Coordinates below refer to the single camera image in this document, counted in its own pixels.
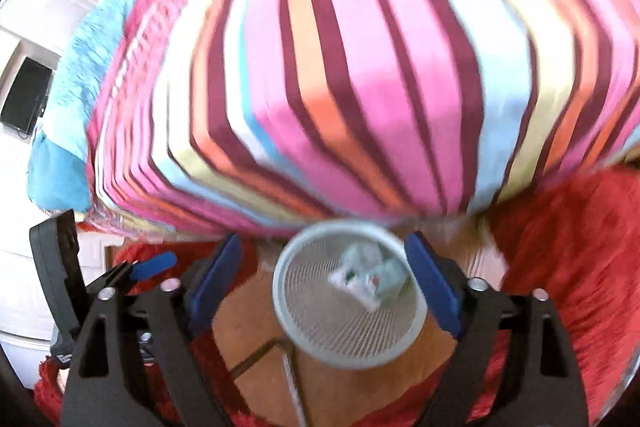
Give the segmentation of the turquoise fluffy blanket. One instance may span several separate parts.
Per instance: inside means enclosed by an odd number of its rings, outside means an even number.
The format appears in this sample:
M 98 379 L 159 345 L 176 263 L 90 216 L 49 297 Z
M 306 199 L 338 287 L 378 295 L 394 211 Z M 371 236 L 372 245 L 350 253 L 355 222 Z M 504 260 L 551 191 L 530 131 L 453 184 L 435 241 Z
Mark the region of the turquoise fluffy blanket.
M 27 167 L 27 195 L 44 211 L 91 206 L 87 128 L 136 0 L 101 0 L 76 26 L 58 61 Z

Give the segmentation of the black flat device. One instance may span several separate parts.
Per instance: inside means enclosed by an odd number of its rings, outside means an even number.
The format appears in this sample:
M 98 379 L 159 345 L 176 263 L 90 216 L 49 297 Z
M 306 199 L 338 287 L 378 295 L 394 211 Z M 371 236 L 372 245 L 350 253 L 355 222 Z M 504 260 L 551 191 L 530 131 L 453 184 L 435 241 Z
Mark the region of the black flat device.
M 52 70 L 26 57 L 13 80 L 1 111 L 1 122 L 24 135 L 31 135 L 49 91 Z

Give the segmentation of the colourful striped bed cover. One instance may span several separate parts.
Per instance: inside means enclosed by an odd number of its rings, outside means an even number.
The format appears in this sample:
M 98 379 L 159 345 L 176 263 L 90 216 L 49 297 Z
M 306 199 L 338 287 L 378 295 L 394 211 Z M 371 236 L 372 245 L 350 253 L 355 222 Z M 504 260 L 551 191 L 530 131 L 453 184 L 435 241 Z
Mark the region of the colourful striped bed cover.
M 90 223 L 288 234 L 488 208 L 639 143 L 639 0 L 136 0 Z

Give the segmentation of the silver mesh waste basket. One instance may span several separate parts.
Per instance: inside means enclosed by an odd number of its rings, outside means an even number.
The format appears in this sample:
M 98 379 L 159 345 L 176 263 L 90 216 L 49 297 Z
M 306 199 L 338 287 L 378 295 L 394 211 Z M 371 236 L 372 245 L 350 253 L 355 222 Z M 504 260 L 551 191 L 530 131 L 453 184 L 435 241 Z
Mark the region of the silver mesh waste basket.
M 328 282 L 353 243 L 378 244 L 409 274 L 399 296 L 373 313 Z M 340 369 L 370 369 L 397 359 L 416 341 L 427 316 L 401 239 L 358 220 L 321 222 L 288 241 L 274 268 L 272 302 L 282 329 L 297 347 Z

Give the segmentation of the red shaggy rug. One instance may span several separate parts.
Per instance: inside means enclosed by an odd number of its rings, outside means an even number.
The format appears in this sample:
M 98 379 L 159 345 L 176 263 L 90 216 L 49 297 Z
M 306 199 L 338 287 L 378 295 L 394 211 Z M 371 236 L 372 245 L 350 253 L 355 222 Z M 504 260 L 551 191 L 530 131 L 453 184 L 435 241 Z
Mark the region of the red shaggy rug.
M 497 291 L 519 296 L 537 288 L 547 291 L 570 335 L 582 373 L 589 414 L 586 426 L 596 425 L 606 400 L 639 349 L 638 172 L 613 168 L 527 192 L 492 210 L 488 227 L 508 265 Z M 180 244 L 177 263 L 167 270 L 168 275 L 187 280 L 198 262 L 213 254 L 222 241 Z M 256 265 L 254 257 L 242 253 L 240 269 L 227 294 L 245 282 Z M 126 295 L 144 294 L 158 285 L 158 278 L 152 277 Z M 260 418 L 233 384 L 212 335 L 196 334 L 189 348 L 210 392 L 231 417 L 229 426 L 259 425 Z M 184 426 L 154 361 L 150 334 L 141 334 L 140 350 L 151 397 L 165 421 L 162 426 Z M 367 415 L 363 424 L 419 426 L 416 420 L 448 362 L 396 401 Z M 66 387 L 58 387 L 52 361 L 43 362 L 39 370 L 36 406 L 53 425 L 62 425 Z

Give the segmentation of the crumpled white paper trash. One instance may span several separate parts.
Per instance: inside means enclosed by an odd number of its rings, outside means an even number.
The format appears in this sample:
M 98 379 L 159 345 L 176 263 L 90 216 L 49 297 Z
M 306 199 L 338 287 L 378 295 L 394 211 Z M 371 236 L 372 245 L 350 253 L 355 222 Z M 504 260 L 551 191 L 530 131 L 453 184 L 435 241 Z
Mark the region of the crumpled white paper trash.
M 409 280 L 409 274 L 394 256 L 385 256 L 378 244 L 353 243 L 341 254 L 328 282 L 356 299 L 368 312 L 395 300 Z

